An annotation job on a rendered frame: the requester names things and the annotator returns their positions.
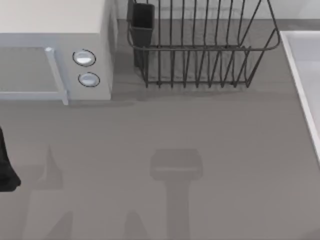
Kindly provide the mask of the smaller round microwave knob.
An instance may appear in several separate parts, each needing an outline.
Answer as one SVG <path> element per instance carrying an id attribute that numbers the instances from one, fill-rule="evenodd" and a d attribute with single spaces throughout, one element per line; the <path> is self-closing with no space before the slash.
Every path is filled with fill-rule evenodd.
<path id="1" fill-rule="evenodd" d="M 93 72 L 79 74 L 77 80 L 82 86 L 86 88 L 95 88 L 101 82 L 100 77 Z"/>

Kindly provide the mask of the larger round microwave knob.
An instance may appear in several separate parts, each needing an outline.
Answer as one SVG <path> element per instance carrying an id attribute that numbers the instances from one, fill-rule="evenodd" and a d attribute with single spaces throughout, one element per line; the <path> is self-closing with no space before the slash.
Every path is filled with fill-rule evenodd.
<path id="1" fill-rule="evenodd" d="M 72 59 L 77 65 L 82 67 L 90 67 L 94 65 L 97 60 L 95 54 L 87 49 L 73 52 Z"/>

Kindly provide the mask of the black cutlery holder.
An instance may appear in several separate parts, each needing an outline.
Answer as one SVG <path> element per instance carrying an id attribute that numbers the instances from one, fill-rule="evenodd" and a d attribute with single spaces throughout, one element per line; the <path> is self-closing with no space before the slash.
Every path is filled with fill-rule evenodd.
<path id="1" fill-rule="evenodd" d="M 151 3 L 139 3 L 128 0 L 127 22 L 133 47 L 134 66 L 143 69 L 148 62 L 148 48 L 152 42 L 155 24 L 155 6 Z"/>

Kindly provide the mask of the microwave door with window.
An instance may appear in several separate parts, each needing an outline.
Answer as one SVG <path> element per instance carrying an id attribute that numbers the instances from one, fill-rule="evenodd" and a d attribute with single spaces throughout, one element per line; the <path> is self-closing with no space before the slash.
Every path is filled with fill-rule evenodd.
<path id="1" fill-rule="evenodd" d="M 0 47 L 0 101 L 62 101 L 69 104 L 53 47 Z"/>

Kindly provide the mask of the pale microwave oven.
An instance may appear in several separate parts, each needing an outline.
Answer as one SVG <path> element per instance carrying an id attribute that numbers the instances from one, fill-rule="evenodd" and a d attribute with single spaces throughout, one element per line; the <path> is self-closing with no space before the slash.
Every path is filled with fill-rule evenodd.
<path id="1" fill-rule="evenodd" d="M 68 100 L 112 98 L 118 23 L 115 0 L 0 0 L 0 47 L 52 47 Z M 89 50 L 96 62 L 83 67 L 73 52 Z M 78 76 L 99 76 L 96 87 L 84 87 Z"/>

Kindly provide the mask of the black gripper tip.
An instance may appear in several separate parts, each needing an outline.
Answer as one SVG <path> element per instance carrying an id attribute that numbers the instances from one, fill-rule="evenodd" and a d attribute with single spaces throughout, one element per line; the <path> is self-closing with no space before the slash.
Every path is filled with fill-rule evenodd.
<path id="1" fill-rule="evenodd" d="M 10 163 L 3 130 L 0 127 L 0 193 L 14 192 L 21 183 L 21 179 Z"/>

